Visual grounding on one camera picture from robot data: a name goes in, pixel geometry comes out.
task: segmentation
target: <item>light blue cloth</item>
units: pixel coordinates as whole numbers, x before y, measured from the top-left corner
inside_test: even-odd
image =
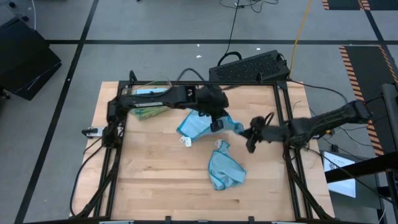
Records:
[[[222,140],[218,150],[214,150],[208,165],[211,184],[215,190],[225,190],[243,183],[246,171],[229,156],[229,144]]]
[[[236,134],[239,134],[239,132],[244,131],[243,124],[233,121],[230,115],[221,117],[220,120],[223,121],[224,128],[215,133],[220,133],[225,130],[233,130]],[[177,128],[177,132],[185,137],[190,137],[193,142],[202,136],[215,134],[211,132],[210,124],[210,116],[199,116],[197,111],[191,110],[188,116]]]

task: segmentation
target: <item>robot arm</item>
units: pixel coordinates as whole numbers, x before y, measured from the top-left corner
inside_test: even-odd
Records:
[[[320,114],[313,118],[295,118],[282,126],[268,126],[263,117],[253,118],[250,128],[241,133],[248,139],[246,147],[250,153],[256,149],[259,141],[285,142],[294,148],[304,147],[314,135],[323,135],[326,130],[337,128],[346,123],[365,124],[371,113],[361,100],[355,100],[336,110]]]
[[[211,116],[212,132],[221,130],[224,125],[222,116],[227,116],[225,108],[229,106],[225,93],[218,85],[205,84],[197,89],[196,86],[172,86],[165,92],[146,93],[139,95],[118,95],[108,102],[106,120],[107,127],[103,130],[103,144],[106,147],[116,147],[118,143],[118,126],[127,117],[128,112],[135,108],[153,106],[168,106],[172,109],[192,109],[199,112],[199,116]]]

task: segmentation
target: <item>white tag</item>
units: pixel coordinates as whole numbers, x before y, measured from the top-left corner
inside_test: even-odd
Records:
[[[223,140],[222,139],[218,139],[218,140],[216,140],[216,144],[215,144],[215,146],[217,147],[217,148],[219,148],[219,147],[221,147],[221,144],[223,143]]]
[[[185,138],[185,147],[191,147],[191,146],[192,146],[191,138],[186,137]]]

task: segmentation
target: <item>wooden table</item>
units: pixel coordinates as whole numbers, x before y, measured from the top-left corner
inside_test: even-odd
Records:
[[[103,82],[95,109],[93,126],[106,125],[106,104],[115,97],[117,82]],[[289,83],[294,116],[310,116],[302,85]],[[226,91],[228,113],[233,119],[249,125],[255,116],[275,112],[271,124],[278,125],[274,91],[271,86],[241,86]],[[280,91],[284,118],[287,113]],[[292,201],[282,144],[262,142],[254,154],[248,153],[241,136],[231,131],[204,137],[185,147],[175,130],[188,110],[169,110],[145,121],[129,116],[119,166],[112,219],[164,220],[248,220],[294,221]],[[217,139],[227,140],[232,158],[246,170],[243,185],[215,191],[210,183],[207,165]],[[88,140],[90,145],[95,139]],[[98,147],[88,150],[84,159]],[[312,140],[310,148],[318,150]],[[79,212],[98,188],[103,149],[83,169],[76,189],[73,208]],[[302,151],[308,189],[327,213],[334,216],[322,160],[313,152]],[[302,194],[297,188],[302,217],[305,216]],[[104,194],[104,214],[108,193]]]

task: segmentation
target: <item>wire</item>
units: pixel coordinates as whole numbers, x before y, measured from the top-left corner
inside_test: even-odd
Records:
[[[323,140],[325,140],[327,143],[329,143],[330,145],[333,145],[332,143],[330,143],[330,141],[328,141],[329,139],[325,139],[325,137],[322,137],[323,138]],[[347,154],[349,154],[349,155],[351,155],[351,156],[353,156],[355,159],[358,159],[358,160],[361,160],[361,161],[364,161],[364,159],[361,159],[361,158],[359,158],[359,157],[357,157],[357,156],[355,156],[354,154],[352,154],[352,153],[350,153],[350,152],[348,152],[347,150],[345,150],[345,149],[342,149],[340,146],[337,146],[339,149],[341,149],[342,151],[344,151],[344,152],[346,152]]]
[[[254,10],[253,5],[254,5],[255,3],[252,4],[252,1],[254,1],[255,3],[261,2],[260,11]],[[262,5],[263,5],[264,3],[268,3],[268,4],[278,4],[278,3],[279,3],[279,0],[276,0],[275,2],[250,0],[250,7],[251,7],[251,10],[252,10],[253,12],[255,12],[255,13],[260,13],[260,12],[262,11]]]
[[[93,147],[94,145],[95,145],[95,143],[97,143],[99,140],[101,140],[102,139],[102,136],[101,137],[99,137],[95,142],[93,142],[90,146],[88,146],[85,150],[84,150],[84,152],[83,153],[85,153],[87,150],[89,150],[91,147]]]
[[[365,101],[365,104],[368,104],[368,103],[370,103],[370,102],[372,102],[372,101],[374,101],[374,100],[380,99],[380,98],[382,98],[382,96],[377,96],[377,97],[375,97],[375,98],[372,98],[372,99],[370,99],[370,100]]]
[[[290,161],[293,161],[293,160],[296,158],[296,156],[297,156],[297,154],[294,154],[294,156],[290,159]],[[282,153],[282,158],[283,158],[283,160],[284,160],[285,162],[287,162],[287,161],[286,161],[286,158],[285,158],[285,152]]]
[[[308,150],[310,150],[310,151],[312,151],[312,152],[315,152],[315,153],[318,154],[321,158],[328,160],[331,164],[335,165],[339,170],[343,171],[346,175],[348,175],[348,176],[351,177],[352,179],[355,179],[358,183],[362,184],[364,187],[366,187],[367,189],[369,189],[371,192],[373,192],[374,194],[376,194],[378,197],[383,198],[384,200],[386,200],[386,201],[388,201],[388,202],[390,202],[391,204],[394,205],[394,202],[392,202],[392,200],[390,200],[390,199],[388,199],[387,197],[385,197],[385,196],[383,196],[383,195],[377,193],[377,192],[376,192],[375,190],[373,190],[371,187],[369,187],[368,185],[366,185],[364,182],[360,181],[358,178],[354,177],[354,175],[350,174],[350,173],[349,173],[347,170],[345,170],[344,168],[342,168],[342,167],[338,166],[337,164],[335,164],[334,162],[332,162],[332,161],[331,161],[329,158],[327,158],[326,156],[320,154],[319,152],[317,152],[317,151],[315,151],[315,150],[313,150],[313,149],[310,149],[310,148],[307,148],[307,147],[306,147],[306,149],[308,149]]]
[[[144,86],[147,86],[147,85],[150,85],[150,84],[153,84],[153,83],[157,83],[157,82],[162,82],[162,81],[156,80],[156,81],[152,81],[152,82],[146,83],[146,84],[141,85],[141,86],[139,86],[139,87],[132,88],[132,89],[131,89],[131,92],[132,92],[133,90],[138,90],[138,89],[140,89],[140,88],[142,88],[142,87],[144,87]],[[169,85],[169,87],[173,86],[173,85],[172,85],[172,82],[171,82],[168,78],[167,78],[167,84]]]
[[[299,100],[299,101],[297,101],[297,102],[294,103],[293,109],[292,109],[292,113],[294,112],[294,108],[296,107],[296,104],[297,104],[297,103],[300,103],[301,101],[302,101],[302,100]]]
[[[308,107],[308,108],[310,108],[311,113],[313,113],[315,116],[317,115],[317,114],[311,109],[311,107]]]
[[[123,128],[122,131],[120,131],[120,133],[118,134],[118,137],[122,136],[122,134],[124,134],[124,128]],[[80,166],[79,171],[77,172],[77,175],[76,175],[76,178],[75,178],[75,183],[73,184],[72,193],[71,193],[70,201],[69,201],[69,211],[70,211],[70,213],[72,214],[73,217],[76,216],[76,215],[75,215],[75,212],[73,211],[73,197],[75,196],[75,190],[76,190],[77,182],[78,182],[78,179],[79,179],[79,176],[80,176],[80,172],[83,170],[83,168],[84,168],[84,166],[86,165],[86,163],[87,163],[92,157],[94,157],[102,148],[103,148],[103,145],[101,145],[95,152],[93,152],[92,155],[89,156],[89,157],[84,161],[84,163]]]
[[[185,75],[185,73],[187,72],[187,71],[192,71],[192,72],[194,72],[202,81],[206,81],[195,69],[193,69],[193,68],[186,68],[186,69],[184,69],[182,72],[181,72],[181,74],[180,74],[180,76],[178,76],[178,78],[177,78],[177,81],[180,81],[180,79],[182,78],[182,76],[183,75]]]
[[[321,89],[321,90],[329,90],[329,91],[332,91],[333,93],[339,94],[339,95],[344,99],[344,101],[345,101],[346,104],[348,103],[347,98],[346,98],[343,94],[341,94],[340,92],[338,92],[338,91],[336,91],[336,90],[332,90],[331,88],[322,87],[322,86],[314,86],[314,85],[309,85],[309,84],[304,84],[304,83],[300,83],[300,82],[294,81],[294,80],[292,80],[292,79],[290,79],[290,78],[288,78],[287,81],[289,81],[289,82],[294,82],[294,83],[297,83],[297,84],[300,84],[300,85],[303,85],[303,86],[308,86],[308,87],[312,87],[312,88],[318,88],[318,89]]]
[[[377,224],[380,224],[381,220],[383,219],[384,215],[386,214],[386,208],[384,208],[383,214],[381,215],[379,222]]]
[[[363,151],[362,151],[360,143],[357,142],[357,140],[355,140],[351,135],[349,135],[349,133],[344,129],[343,126],[340,126],[339,128],[340,128],[340,130],[336,133],[340,133],[341,131],[344,131],[348,135],[348,137],[351,138],[354,141],[354,143],[358,146],[358,149],[361,151],[361,155],[363,156]]]
[[[353,129],[346,129],[346,128],[345,128],[344,130],[346,130],[346,131],[355,131],[355,130],[358,130],[358,129],[361,129],[361,128],[367,128],[367,127],[369,127],[370,125],[376,124],[376,122],[380,121],[381,119],[383,119],[383,118],[385,118],[385,117],[387,117],[387,115],[385,115],[385,116],[383,116],[383,117],[381,117],[381,118],[375,119],[375,120],[373,121],[372,124],[368,124],[368,125],[363,126],[363,127],[358,127],[358,128],[353,128]]]
[[[224,6],[224,7],[231,8],[231,9],[236,9],[236,8],[238,8],[238,9],[244,9],[244,8],[247,7],[247,6],[253,6],[253,5],[255,5],[255,4],[259,3],[259,2],[261,2],[261,8],[262,8],[262,4],[263,4],[263,3],[268,3],[268,4],[278,4],[278,3],[279,3],[279,0],[275,0],[274,2],[269,2],[269,1],[265,1],[265,0],[263,0],[263,1],[261,1],[261,0],[252,0],[252,1],[253,1],[253,2],[251,2],[250,4],[247,4],[247,5],[242,4],[242,5],[237,6],[237,5],[235,4],[235,7],[234,7],[234,6],[227,6],[227,5],[223,4],[223,0],[220,0],[220,5],[222,5],[222,6]]]
[[[35,2],[32,0],[32,5],[33,5],[33,15],[34,15],[34,29],[36,30],[36,7],[35,7]]]
[[[348,133],[344,128],[342,128],[342,130],[343,130],[343,131],[347,134],[347,136],[348,136],[351,140],[353,140],[354,142],[356,142],[356,143],[358,143],[358,144],[360,144],[360,145],[362,145],[362,146],[370,146],[370,147],[373,147],[372,145],[363,144],[363,143],[358,142],[358,141],[355,140],[351,135],[349,135],[349,133]]]
[[[73,211],[73,197],[75,196],[75,190],[76,190],[76,186],[77,186],[77,182],[80,176],[80,172],[83,170],[84,166],[86,165],[86,163],[92,158],[94,157],[101,149],[103,148],[103,146],[100,146],[95,152],[92,153],[91,156],[89,156],[84,163],[80,166],[79,171],[77,172],[76,178],[75,178],[75,183],[73,184],[73,188],[72,188],[72,194],[70,196],[70,201],[69,201],[69,211],[72,214],[72,216],[76,216],[75,212]]]
[[[292,53],[292,61],[290,63],[290,73],[289,73],[288,78],[290,78],[290,76],[293,73],[294,55],[296,53],[297,42],[300,39],[301,31],[303,30],[305,20],[307,19],[308,12],[310,11],[310,8],[311,8],[311,4],[312,4],[312,0],[308,0],[308,5],[307,5],[307,8],[306,8],[306,10],[304,12],[304,17],[303,17],[303,20],[301,21],[300,29],[298,30],[297,36],[296,36],[296,40],[294,41],[294,47],[293,47],[293,53]]]
[[[236,4],[235,15],[234,15],[234,21],[232,22],[231,34],[229,35],[228,47],[226,48],[225,55],[228,53],[228,51],[229,51],[229,46],[231,45],[232,33],[234,32],[234,26],[235,26],[236,14],[238,13],[239,2],[240,2],[240,0],[238,0],[238,3]]]

